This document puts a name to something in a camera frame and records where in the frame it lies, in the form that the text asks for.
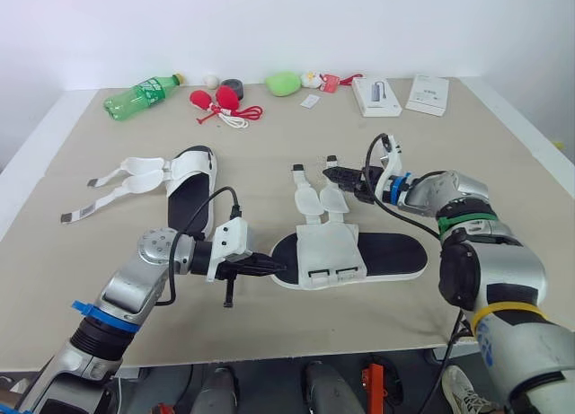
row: white string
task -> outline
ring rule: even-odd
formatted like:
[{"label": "white string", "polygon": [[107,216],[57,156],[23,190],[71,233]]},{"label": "white string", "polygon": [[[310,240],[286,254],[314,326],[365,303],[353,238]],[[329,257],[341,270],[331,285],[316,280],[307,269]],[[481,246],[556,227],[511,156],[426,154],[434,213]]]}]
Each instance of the white string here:
[{"label": "white string", "polygon": [[250,126],[250,123],[244,118],[226,116],[224,113],[218,113],[217,115],[232,128],[248,128]]}]

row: white figurine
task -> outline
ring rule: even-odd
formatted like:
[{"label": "white figurine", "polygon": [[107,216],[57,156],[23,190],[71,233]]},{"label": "white figurine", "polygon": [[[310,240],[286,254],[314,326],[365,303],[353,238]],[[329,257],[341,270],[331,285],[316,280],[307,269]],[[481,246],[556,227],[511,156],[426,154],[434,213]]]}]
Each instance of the white figurine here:
[{"label": "white figurine", "polygon": [[303,73],[302,75],[299,76],[299,78],[302,81],[302,86],[304,86],[305,88],[319,88],[323,83],[320,74],[314,71]]}]

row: red tag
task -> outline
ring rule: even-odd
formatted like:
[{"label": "red tag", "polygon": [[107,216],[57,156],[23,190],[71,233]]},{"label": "red tag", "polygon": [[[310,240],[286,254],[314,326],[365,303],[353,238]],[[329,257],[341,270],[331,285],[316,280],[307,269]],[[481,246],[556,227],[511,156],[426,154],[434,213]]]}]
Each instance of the red tag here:
[{"label": "red tag", "polygon": [[320,91],[334,93],[340,84],[340,78],[337,75],[322,75],[323,84],[320,86]]}]

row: black slipper sole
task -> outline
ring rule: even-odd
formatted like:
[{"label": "black slipper sole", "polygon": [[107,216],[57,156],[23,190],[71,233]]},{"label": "black slipper sole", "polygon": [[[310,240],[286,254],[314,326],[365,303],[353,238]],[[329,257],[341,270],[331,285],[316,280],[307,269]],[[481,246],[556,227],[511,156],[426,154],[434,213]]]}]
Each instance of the black slipper sole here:
[{"label": "black slipper sole", "polygon": [[[425,268],[428,254],[421,243],[398,233],[360,233],[358,248],[367,267],[367,277],[409,275]],[[271,253],[274,260],[287,266],[278,272],[277,279],[287,284],[298,284],[297,235],[283,238]]]},{"label": "black slipper sole", "polygon": [[[188,151],[204,151],[210,158],[214,154],[207,146],[193,146],[176,155],[176,158]],[[209,176],[206,173],[198,173],[190,176],[168,198],[168,226],[174,230],[184,230],[190,218],[198,210],[199,206],[209,197]],[[202,231],[208,225],[209,206],[205,206],[194,219],[190,228],[185,232],[197,240],[204,240]]]}]

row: blue ring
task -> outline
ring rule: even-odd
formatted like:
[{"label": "blue ring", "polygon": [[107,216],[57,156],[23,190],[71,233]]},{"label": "blue ring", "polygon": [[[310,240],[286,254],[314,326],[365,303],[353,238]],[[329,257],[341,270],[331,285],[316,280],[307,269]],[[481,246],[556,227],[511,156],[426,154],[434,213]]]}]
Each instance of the blue ring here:
[{"label": "blue ring", "polygon": [[397,205],[397,200],[399,199],[399,187],[402,184],[402,182],[404,180],[406,180],[407,178],[409,178],[411,176],[411,173],[407,172],[405,173],[405,176],[402,176],[401,178],[395,178],[394,183],[392,184],[392,198],[391,198],[391,202],[392,205]]},{"label": "blue ring", "polygon": [[100,320],[101,322],[104,322],[111,327],[115,327],[116,329],[128,331],[130,333],[136,333],[138,330],[140,330],[140,326],[137,324],[132,322],[125,322],[119,318],[109,315],[93,304],[83,304],[82,302],[74,300],[72,307],[80,311],[80,314],[86,317],[93,317],[96,320]]},{"label": "blue ring", "polygon": [[2,412],[4,412],[5,414],[32,414],[32,411],[24,411],[21,413],[20,411],[13,410],[12,408],[6,407],[5,405],[3,405],[1,403],[0,403],[0,410]]}]

